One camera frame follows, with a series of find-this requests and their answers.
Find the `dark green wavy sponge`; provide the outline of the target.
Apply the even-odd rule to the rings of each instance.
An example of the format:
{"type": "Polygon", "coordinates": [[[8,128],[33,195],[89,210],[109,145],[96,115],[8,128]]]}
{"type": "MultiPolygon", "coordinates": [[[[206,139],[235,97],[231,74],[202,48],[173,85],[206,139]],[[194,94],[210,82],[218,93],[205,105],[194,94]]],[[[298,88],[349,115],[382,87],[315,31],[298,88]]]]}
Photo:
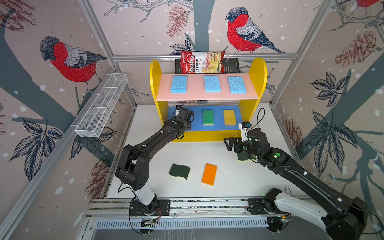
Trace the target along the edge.
{"type": "Polygon", "coordinates": [[[185,165],[172,164],[169,175],[178,178],[188,179],[191,168],[185,165]]]}
{"type": "Polygon", "coordinates": [[[237,153],[237,157],[239,161],[247,161],[249,160],[249,156],[245,153],[237,153]]]}

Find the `yellow sponge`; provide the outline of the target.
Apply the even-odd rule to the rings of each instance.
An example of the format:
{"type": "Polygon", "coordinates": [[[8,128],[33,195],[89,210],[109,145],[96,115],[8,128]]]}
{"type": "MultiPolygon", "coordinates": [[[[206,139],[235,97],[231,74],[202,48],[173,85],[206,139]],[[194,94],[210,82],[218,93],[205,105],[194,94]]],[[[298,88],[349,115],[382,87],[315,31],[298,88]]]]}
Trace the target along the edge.
{"type": "Polygon", "coordinates": [[[223,110],[225,126],[235,126],[237,124],[234,110],[223,110]]]}

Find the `light blue sponge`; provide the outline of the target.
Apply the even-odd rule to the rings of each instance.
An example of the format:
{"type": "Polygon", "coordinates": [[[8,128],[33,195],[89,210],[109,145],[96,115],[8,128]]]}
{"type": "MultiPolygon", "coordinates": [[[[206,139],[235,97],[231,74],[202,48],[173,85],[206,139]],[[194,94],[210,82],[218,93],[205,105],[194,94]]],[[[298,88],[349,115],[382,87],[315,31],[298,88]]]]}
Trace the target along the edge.
{"type": "Polygon", "coordinates": [[[206,93],[220,93],[221,86],[218,76],[204,76],[205,92],[206,93]]]}
{"type": "Polygon", "coordinates": [[[171,93],[186,93],[187,92],[187,76],[173,76],[171,93]]]}
{"type": "Polygon", "coordinates": [[[231,94],[246,94],[247,89],[243,77],[228,77],[231,94]]]}

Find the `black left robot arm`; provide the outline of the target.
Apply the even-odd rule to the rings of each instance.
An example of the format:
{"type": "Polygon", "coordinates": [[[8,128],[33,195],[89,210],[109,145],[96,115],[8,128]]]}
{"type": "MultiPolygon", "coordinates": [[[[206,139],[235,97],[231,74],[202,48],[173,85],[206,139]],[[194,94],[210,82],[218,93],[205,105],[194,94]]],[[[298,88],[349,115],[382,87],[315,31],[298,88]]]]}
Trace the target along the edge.
{"type": "Polygon", "coordinates": [[[147,183],[152,158],[168,143],[183,139],[185,132],[192,129],[194,112],[182,106],[178,110],[177,115],[165,121],[147,140],[135,146],[125,146],[119,158],[115,176],[131,188],[139,203],[145,207],[152,205],[157,198],[147,183]]]}

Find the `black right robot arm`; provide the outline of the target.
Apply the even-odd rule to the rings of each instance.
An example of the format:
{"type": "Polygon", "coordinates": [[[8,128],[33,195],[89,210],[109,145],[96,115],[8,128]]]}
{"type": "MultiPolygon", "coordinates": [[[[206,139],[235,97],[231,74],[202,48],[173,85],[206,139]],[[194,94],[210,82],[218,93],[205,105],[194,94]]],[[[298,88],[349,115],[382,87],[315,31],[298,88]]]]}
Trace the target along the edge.
{"type": "Polygon", "coordinates": [[[301,189],[315,204],[289,196],[277,188],[270,189],[263,198],[264,211],[269,214],[293,214],[324,230],[333,240],[358,240],[367,226],[366,203],[351,199],[318,180],[301,167],[290,155],[270,146],[260,129],[246,133],[247,139],[227,138],[228,151],[244,153],[264,168],[272,171],[301,189]]]}

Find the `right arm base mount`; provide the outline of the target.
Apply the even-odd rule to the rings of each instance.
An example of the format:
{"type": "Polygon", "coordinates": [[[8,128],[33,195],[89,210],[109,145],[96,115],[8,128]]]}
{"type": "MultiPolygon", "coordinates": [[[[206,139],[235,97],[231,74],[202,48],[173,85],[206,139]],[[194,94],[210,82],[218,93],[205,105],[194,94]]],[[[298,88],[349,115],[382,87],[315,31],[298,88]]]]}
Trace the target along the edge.
{"type": "Polygon", "coordinates": [[[277,195],[280,193],[282,193],[281,190],[272,188],[262,198],[248,199],[247,211],[252,215],[285,214],[275,204],[277,195]]]}

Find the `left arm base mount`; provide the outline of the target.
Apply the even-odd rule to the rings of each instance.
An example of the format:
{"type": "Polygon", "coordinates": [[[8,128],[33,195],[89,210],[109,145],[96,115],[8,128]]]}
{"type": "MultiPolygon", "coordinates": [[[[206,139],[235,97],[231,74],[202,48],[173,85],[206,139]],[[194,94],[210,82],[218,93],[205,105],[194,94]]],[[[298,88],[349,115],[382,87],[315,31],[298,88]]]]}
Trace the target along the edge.
{"type": "Polygon", "coordinates": [[[138,198],[134,198],[130,203],[130,217],[144,217],[144,216],[168,216],[170,214],[171,201],[158,199],[155,195],[150,204],[144,205],[138,198]]]}

